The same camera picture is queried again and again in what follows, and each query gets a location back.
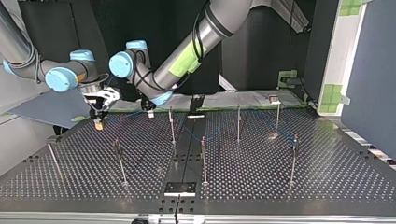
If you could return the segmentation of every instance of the vertical metal pin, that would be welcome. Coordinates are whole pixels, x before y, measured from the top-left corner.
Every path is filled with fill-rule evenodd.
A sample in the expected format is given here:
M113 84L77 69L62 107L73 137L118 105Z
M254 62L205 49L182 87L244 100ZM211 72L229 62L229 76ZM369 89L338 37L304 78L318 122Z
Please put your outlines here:
M300 140L297 134L294 135L294 145L293 145L293 164L291 166L291 176L290 176L290 189L292 188L294 184L294 170L295 170L295 164L296 164L296 159L297 159L297 153L299 151L300 147Z
M241 129L240 129L240 122L241 122L241 106L238 105L238 136L237 136L237 141L238 143L241 141Z
M202 141L201 141L201 157L204 161L204 186L207 186L207 176L206 176L206 139L205 137L202 137Z
M58 171L60 173L61 172L61 167L59 167L58 159L56 159L55 152L53 151L52 145L50 143L48 143L47 146L49 147L50 155L51 155L53 161L55 162L55 165L56 165L56 167L57 167L57 169L58 169Z
M280 104L277 105L277 111L276 111L276 133L279 133L278 128L279 128L279 115L280 115Z
M172 106L169 109L169 122L171 123L171 130L172 130L172 144L175 146L176 139L175 139L175 128L174 128L174 121L173 121Z
M122 184L126 186L126 185L128 185L128 181L126 179L125 169L124 169L123 162L122 162L122 154L123 153L122 153L122 149L120 147L120 139L119 138L116 138L116 140L113 143L113 147L114 147L114 152L116 154L116 157L119 160L120 168L122 171L122 178L123 178Z

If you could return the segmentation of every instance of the yellow label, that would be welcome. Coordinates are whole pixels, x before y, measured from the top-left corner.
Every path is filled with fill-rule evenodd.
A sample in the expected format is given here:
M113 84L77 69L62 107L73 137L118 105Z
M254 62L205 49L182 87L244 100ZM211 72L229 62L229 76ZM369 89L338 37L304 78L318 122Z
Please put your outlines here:
M187 72L194 72L199 67L199 65L200 63L198 63L198 57L195 54L194 46L191 41L172 64L169 72L171 72L176 77L183 77Z

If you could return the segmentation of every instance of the black enclosure panel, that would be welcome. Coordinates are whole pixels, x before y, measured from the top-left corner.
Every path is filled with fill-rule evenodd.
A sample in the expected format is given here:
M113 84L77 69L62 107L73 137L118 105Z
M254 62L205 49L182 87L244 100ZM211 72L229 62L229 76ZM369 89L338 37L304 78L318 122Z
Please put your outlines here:
M319 98L324 70L332 41L339 1L318 0L306 57L304 84L311 97Z
M296 1L312 22L316 1ZM273 90L279 71L304 75L310 33L297 34L269 7L253 8L242 28L222 42L222 74L238 90Z
M79 49L71 4L19 2L26 29L44 59L66 63L69 52Z
M92 9L111 57L125 49L133 39L148 42L150 60L155 71L192 31L194 19L205 0L91 0ZM179 92L213 94L219 89L218 51L214 49L202 66ZM126 79L117 81L125 99L137 98Z
M108 72L105 42L88 0L19 4L29 36L44 59L67 63L70 51L89 49L98 72Z

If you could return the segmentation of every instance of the perforated metal table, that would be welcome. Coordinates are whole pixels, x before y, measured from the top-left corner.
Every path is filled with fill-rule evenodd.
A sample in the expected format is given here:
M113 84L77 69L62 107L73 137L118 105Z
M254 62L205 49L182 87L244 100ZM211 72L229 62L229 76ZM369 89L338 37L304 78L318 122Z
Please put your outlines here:
M155 119L114 114L102 132L91 121L80 123L53 145L59 168L44 147L0 177L0 218L9 212L66 212L177 215L180 220L203 215L207 222L216 216L396 220L396 173L331 122L310 109L285 109L273 139L275 110L244 110L241 116L238 144L236 111L206 112L205 119L176 113L176 148L167 113ZM290 184L295 133L301 148ZM207 186L202 184L203 136ZM117 137L125 152L128 186L121 184L112 151ZM165 197L169 182L196 183L195 197Z

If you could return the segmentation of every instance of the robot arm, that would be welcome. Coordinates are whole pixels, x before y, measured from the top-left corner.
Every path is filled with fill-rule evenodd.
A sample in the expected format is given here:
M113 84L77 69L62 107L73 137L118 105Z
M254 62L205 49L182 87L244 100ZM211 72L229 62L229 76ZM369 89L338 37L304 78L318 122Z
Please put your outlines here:
M163 105L172 96L176 84L201 65L198 56L205 57L223 38L231 37L242 26L251 5L252 0L211 0L197 29L155 73L141 60L138 52L142 48L136 48L134 41L127 43L127 50L110 59L110 70L117 77L128 78L155 105Z
M42 60L30 39L22 33L0 2L0 52L4 56L3 66L7 72L18 77L45 81L57 92L78 88L90 105L90 116L97 129L102 129L102 120L110 105L120 95L104 86L108 75L98 75L93 54L79 49L70 53L70 62L57 63Z

